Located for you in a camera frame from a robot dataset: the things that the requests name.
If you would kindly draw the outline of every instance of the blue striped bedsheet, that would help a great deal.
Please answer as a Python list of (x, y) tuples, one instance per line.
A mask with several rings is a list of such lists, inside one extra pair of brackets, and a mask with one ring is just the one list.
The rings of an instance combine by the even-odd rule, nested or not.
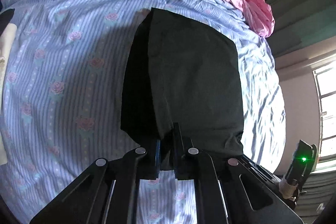
[[(285, 113), (265, 39), (223, 0), (1, 0), (18, 26), (6, 71), (0, 129), (8, 164), (0, 194), (28, 223), (96, 158), (137, 147), (120, 130), (132, 39), (156, 7), (210, 25), (234, 41), (244, 104), (244, 153), (274, 171)], [(140, 185), (138, 223), (196, 223), (192, 181), (161, 172)]]

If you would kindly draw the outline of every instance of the window frame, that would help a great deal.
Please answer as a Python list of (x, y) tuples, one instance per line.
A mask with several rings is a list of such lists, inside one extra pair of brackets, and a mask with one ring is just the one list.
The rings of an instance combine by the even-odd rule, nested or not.
[[(317, 76), (324, 73), (324, 72), (327, 72), (329, 70), (332, 70), (332, 69), (336, 69), (336, 68), (327, 68), (323, 71), (320, 71), (318, 73), (316, 73), (315, 71), (318, 70), (319, 68), (322, 68), (322, 67), (325, 67), (327, 65), (329, 65), (330, 63), (332, 62), (329, 62), (327, 64), (324, 64), (322, 66), (319, 66), (317, 68), (315, 68), (313, 70), (313, 75), (314, 75), (314, 79), (315, 79), (315, 84), (316, 84), (316, 90), (317, 90), (317, 94), (318, 94), (318, 98), (319, 98), (319, 109), (320, 109), (320, 143), (319, 143), (319, 153), (321, 152), (321, 148), (322, 148), (322, 141), (324, 140), (328, 140), (328, 139), (332, 139), (332, 138), (335, 138), (336, 135), (333, 135), (333, 136), (329, 136), (327, 138), (323, 138), (323, 115), (322, 114), (322, 99), (323, 98), (326, 98), (328, 96), (331, 96), (331, 95), (334, 95), (336, 94), (336, 90), (332, 91), (332, 92), (329, 92), (327, 94), (324, 94), (324, 95), (321, 95), (321, 92), (320, 92), (320, 85), (319, 85), (319, 81), (317, 79)], [(323, 157), (320, 157), (319, 158), (319, 162), (326, 162), (326, 161), (330, 161), (330, 160), (336, 160), (336, 154), (333, 154), (333, 155), (328, 155), (328, 156), (323, 156)]]

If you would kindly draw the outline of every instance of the silver screw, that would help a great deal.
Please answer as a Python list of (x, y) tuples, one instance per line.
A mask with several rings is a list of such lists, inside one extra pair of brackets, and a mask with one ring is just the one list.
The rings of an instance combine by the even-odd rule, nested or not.
[(104, 159), (97, 159), (96, 160), (96, 165), (97, 166), (104, 166), (106, 164), (106, 160)]
[(135, 153), (137, 154), (144, 154), (146, 152), (146, 149), (144, 149), (143, 147), (138, 147), (136, 150), (135, 150)]
[(198, 154), (198, 149), (194, 148), (194, 147), (189, 148), (188, 153), (191, 154), (191, 155), (197, 155)]
[(239, 164), (238, 160), (235, 159), (235, 158), (230, 158), (228, 161), (227, 161), (228, 164), (230, 164), (231, 166), (237, 166)]

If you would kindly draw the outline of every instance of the beige cloth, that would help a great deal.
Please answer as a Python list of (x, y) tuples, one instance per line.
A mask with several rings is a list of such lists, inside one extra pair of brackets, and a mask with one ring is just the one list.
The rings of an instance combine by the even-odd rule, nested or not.
[[(0, 36), (0, 111), (2, 105), (2, 91), (6, 74), (7, 61), (11, 47), (16, 34), (16, 25), (9, 23), (2, 35)], [(2, 136), (0, 132), (0, 165), (7, 163), (7, 153), (3, 146)]]

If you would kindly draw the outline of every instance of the black fabric bag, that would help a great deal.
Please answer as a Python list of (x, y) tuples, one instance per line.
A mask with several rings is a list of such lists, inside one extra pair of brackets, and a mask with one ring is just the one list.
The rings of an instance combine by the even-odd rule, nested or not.
[(221, 157), (243, 154), (235, 44), (208, 25), (153, 8), (130, 50), (121, 129), (143, 146), (159, 138), (164, 149), (173, 122), (199, 149)]

